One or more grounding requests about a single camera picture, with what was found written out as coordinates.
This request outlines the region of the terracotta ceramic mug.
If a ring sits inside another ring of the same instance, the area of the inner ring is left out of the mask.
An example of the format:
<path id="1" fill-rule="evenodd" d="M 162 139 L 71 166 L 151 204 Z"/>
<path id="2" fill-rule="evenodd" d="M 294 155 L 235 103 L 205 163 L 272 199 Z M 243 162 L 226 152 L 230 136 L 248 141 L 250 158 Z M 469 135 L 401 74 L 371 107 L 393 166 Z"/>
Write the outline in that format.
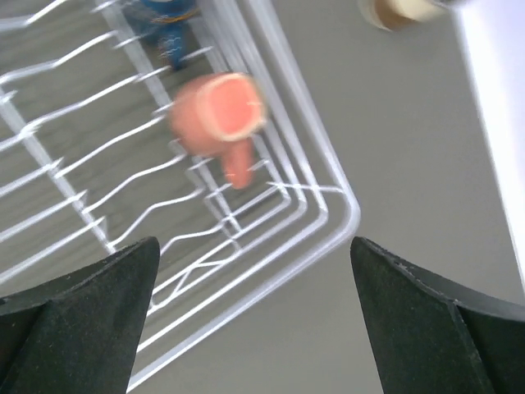
<path id="1" fill-rule="evenodd" d="M 255 79 L 233 71 L 199 76 L 183 84 L 168 117 L 173 135 L 185 150 L 218 158 L 223 175 L 237 190 L 251 183 L 252 136 L 267 119 L 267 101 Z"/>

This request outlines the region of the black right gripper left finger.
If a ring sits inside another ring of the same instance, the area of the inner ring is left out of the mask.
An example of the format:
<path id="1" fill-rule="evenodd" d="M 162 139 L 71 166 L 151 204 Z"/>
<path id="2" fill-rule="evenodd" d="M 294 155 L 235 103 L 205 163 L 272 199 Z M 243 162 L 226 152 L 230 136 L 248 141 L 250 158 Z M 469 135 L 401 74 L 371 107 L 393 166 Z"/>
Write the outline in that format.
<path id="1" fill-rule="evenodd" d="M 158 274 L 142 240 L 1 299 L 3 393 L 124 393 Z"/>

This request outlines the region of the dark blue ceramic mug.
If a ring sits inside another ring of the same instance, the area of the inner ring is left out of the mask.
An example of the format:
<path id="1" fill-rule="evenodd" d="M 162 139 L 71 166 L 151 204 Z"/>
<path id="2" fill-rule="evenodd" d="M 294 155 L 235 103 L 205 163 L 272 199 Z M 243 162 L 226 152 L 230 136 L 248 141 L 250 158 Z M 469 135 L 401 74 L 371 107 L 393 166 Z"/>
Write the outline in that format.
<path id="1" fill-rule="evenodd" d="M 199 11 L 196 1 L 123 1 L 121 10 L 134 33 L 154 46 L 174 70 L 185 66 L 188 20 Z"/>

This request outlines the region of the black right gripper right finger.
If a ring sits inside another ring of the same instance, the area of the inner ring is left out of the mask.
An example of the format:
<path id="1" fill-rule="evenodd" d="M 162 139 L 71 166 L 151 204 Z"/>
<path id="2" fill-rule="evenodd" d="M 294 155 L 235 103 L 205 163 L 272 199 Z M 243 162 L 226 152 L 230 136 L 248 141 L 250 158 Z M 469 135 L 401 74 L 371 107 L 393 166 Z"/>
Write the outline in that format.
<path id="1" fill-rule="evenodd" d="M 364 237 L 350 259 L 385 393 L 522 393 L 524 308 Z"/>

